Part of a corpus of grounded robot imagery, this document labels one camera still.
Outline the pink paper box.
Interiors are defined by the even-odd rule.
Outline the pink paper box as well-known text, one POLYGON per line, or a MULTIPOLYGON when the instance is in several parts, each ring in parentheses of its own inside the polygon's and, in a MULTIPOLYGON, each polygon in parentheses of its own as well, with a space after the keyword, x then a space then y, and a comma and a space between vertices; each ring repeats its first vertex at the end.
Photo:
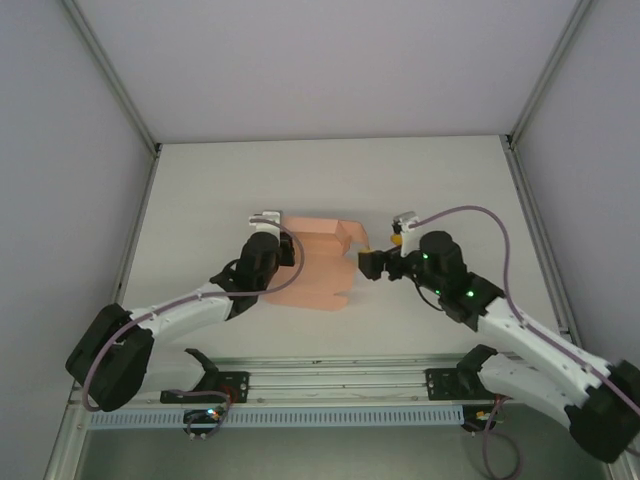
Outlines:
POLYGON ((301 241, 305 262, 301 274, 285 289, 265 295, 273 305, 338 311, 348 303, 357 264, 347 257, 354 244, 365 248, 369 239, 359 222, 286 216, 283 225, 301 241))

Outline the grey metal lower panel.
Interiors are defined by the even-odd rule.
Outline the grey metal lower panel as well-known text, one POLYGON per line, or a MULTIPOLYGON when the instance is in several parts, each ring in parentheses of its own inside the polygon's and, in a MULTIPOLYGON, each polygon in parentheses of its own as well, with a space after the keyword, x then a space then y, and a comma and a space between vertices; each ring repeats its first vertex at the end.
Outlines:
POLYGON ((76 480, 488 480, 459 428, 229 429, 89 435, 76 480))

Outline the right aluminium table edge rail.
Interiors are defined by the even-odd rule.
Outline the right aluminium table edge rail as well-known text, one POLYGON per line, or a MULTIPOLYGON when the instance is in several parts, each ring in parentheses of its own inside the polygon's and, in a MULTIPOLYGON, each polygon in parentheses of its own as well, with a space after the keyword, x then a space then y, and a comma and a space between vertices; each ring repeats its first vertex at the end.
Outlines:
POLYGON ((551 245, 546 235, 542 217, 526 176, 524 166, 521 163, 516 147, 512 145, 511 137, 508 135, 500 135, 499 138, 507 166, 517 191, 529 235, 533 242, 538 263, 541 267, 542 276, 547 291, 550 294, 551 305, 557 323, 563 335, 572 336, 571 320, 573 317, 571 308, 567 303, 564 285, 560 278, 551 245))

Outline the aluminium table edge rail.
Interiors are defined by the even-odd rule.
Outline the aluminium table edge rail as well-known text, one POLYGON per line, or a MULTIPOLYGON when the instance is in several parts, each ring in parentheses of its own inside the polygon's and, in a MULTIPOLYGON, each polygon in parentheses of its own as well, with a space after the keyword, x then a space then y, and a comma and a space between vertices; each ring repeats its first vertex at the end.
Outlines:
POLYGON ((109 304, 118 303, 124 298, 124 294, 126 292, 126 285, 130 276, 130 271, 132 268, 137 244, 139 241, 140 232, 142 229, 142 224, 144 222, 144 217, 146 214, 146 210, 147 210, 149 198, 151 195, 162 149, 163 149, 162 143, 156 143, 154 145, 154 152, 150 157, 151 163, 148 168, 148 171, 146 172, 142 193, 140 195, 140 199, 135 210, 135 215, 133 218, 133 222, 131 224, 131 228, 129 229, 129 232, 128 232, 125 248, 124 248, 123 255, 121 257, 121 261, 118 267, 114 286, 108 299, 109 304))
POLYGON ((550 294, 551 305, 557 323, 563 335, 572 336, 571 320, 573 317, 571 308, 567 303, 564 285, 560 278, 551 245, 546 235, 542 217, 526 176, 524 166, 521 163, 516 147, 512 145, 511 137, 508 135, 500 135, 499 138, 507 166, 517 191, 529 235, 533 242, 538 263, 541 267, 542 276, 547 291, 550 294))

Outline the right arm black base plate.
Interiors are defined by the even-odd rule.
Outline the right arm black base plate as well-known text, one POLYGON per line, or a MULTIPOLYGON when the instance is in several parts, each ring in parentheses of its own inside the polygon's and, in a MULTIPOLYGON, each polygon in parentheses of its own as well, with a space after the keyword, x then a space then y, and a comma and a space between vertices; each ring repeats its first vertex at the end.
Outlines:
POLYGON ((425 380, 430 400, 494 400, 496 397, 482 385, 476 373, 457 368, 426 369, 425 380))

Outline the aluminium mounting rail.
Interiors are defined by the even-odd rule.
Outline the aluminium mounting rail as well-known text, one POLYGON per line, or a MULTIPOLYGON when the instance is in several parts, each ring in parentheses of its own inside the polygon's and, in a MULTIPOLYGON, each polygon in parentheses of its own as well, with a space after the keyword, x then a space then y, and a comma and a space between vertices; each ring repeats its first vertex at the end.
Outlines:
MULTIPOLYGON (((337 407, 479 403, 429 398, 425 371, 452 368, 461 355, 390 357, 271 357, 214 359, 220 373, 249 374, 240 407, 337 407)), ((140 393, 127 408, 160 408, 160 391, 191 389, 203 374, 187 353, 150 361, 140 393)))

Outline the left aluminium table edge rail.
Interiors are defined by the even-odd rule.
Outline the left aluminium table edge rail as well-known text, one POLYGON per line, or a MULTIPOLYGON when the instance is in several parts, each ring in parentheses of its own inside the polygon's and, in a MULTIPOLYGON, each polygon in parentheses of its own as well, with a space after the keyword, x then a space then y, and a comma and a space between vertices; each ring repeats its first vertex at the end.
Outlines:
POLYGON ((147 210, 149 198, 151 195, 162 149, 163 149, 162 143, 156 143, 154 145, 154 152, 150 157, 151 163, 148 168, 148 171, 146 172, 142 193, 140 195, 140 199, 135 210, 135 215, 133 218, 133 222, 131 224, 131 228, 129 229, 129 232, 128 232, 125 248, 124 248, 123 255, 121 257, 121 261, 118 267, 114 286, 108 299, 109 304, 118 303, 124 298, 124 294, 126 292, 126 285, 130 276, 130 271, 132 268, 137 244, 139 241, 140 232, 142 229, 142 224, 144 222, 144 217, 146 214, 146 210, 147 210))

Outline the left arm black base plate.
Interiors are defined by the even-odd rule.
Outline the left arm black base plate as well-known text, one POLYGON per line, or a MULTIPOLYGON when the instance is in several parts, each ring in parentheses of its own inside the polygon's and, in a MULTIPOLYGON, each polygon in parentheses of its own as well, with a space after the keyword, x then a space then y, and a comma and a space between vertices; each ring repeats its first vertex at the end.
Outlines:
POLYGON ((224 403, 229 397, 231 403, 245 403, 249 393, 249 377, 246 371, 220 371, 206 373, 189 395, 176 389, 165 390, 160 394, 162 404, 224 403))

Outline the right aluminium frame post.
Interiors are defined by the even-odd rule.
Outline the right aluminium frame post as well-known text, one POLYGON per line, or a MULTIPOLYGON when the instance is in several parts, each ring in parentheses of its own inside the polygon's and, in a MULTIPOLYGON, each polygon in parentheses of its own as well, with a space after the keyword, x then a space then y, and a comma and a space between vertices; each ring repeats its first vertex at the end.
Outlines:
POLYGON ((509 149, 514 151, 524 138, 530 124, 541 107, 547 92, 567 60, 590 14, 600 0, 576 0, 560 34, 550 51, 510 133, 506 136, 509 149))

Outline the aluminium frame post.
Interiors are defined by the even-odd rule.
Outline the aluminium frame post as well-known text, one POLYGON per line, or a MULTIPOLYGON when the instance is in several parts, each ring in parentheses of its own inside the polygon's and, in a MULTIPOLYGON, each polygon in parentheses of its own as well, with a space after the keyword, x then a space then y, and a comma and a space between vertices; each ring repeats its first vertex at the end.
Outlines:
POLYGON ((144 144, 146 150, 156 158, 160 149, 139 109, 131 98, 127 88, 111 61, 106 49, 102 45, 97 33, 84 13, 79 0, 56 0, 66 14, 71 26, 75 29, 80 41, 85 46, 88 55, 103 80, 109 88, 113 98, 123 111, 134 132, 144 144))
POLYGON ((547 92, 567 60, 590 14, 600 0, 576 0, 560 34, 550 51, 510 133, 506 136, 509 149, 514 151, 524 138, 530 124, 541 107, 547 92))

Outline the left aluminium frame post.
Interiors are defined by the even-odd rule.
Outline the left aluminium frame post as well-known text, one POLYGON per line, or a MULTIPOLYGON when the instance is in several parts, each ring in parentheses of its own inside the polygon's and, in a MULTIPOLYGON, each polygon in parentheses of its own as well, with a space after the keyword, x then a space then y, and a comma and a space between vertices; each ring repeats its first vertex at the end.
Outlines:
POLYGON ((131 98, 127 88, 111 61, 106 49, 102 45, 97 33, 84 13, 79 0, 56 0, 66 14, 71 26, 75 29, 80 41, 85 46, 88 55, 103 80, 109 88, 113 98, 123 111, 134 132, 144 144, 146 150, 156 158, 160 149, 139 109, 131 98))

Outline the left lower aluminium frame beam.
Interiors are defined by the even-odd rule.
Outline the left lower aluminium frame beam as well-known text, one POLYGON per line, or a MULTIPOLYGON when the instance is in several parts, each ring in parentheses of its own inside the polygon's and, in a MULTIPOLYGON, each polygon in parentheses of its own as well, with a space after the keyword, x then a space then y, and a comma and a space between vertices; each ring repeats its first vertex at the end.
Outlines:
POLYGON ((44 480, 74 480, 90 425, 91 414, 82 406, 69 405, 54 443, 44 480))

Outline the aluminium frame beam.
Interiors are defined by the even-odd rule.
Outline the aluminium frame beam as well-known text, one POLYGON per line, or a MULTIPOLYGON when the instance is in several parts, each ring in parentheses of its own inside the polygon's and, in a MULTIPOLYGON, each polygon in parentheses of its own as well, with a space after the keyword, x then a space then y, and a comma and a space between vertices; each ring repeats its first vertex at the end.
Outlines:
POLYGON ((91 414, 82 406, 69 405, 54 443, 44 480, 74 480, 90 425, 91 414))
POLYGON ((610 480, 640 480, 640 458, 622 455, 616 462, 607 466, 610 480))

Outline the right lower aluminium frame beam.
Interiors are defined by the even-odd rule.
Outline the right lower aluminium frame beam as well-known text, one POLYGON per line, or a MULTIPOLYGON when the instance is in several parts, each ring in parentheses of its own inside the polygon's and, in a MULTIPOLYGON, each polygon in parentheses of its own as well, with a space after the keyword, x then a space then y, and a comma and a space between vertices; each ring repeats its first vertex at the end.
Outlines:
POLYGON ((607 466, 610 480, 640 480, 640 458, 622 455, 616 462, 607 466))

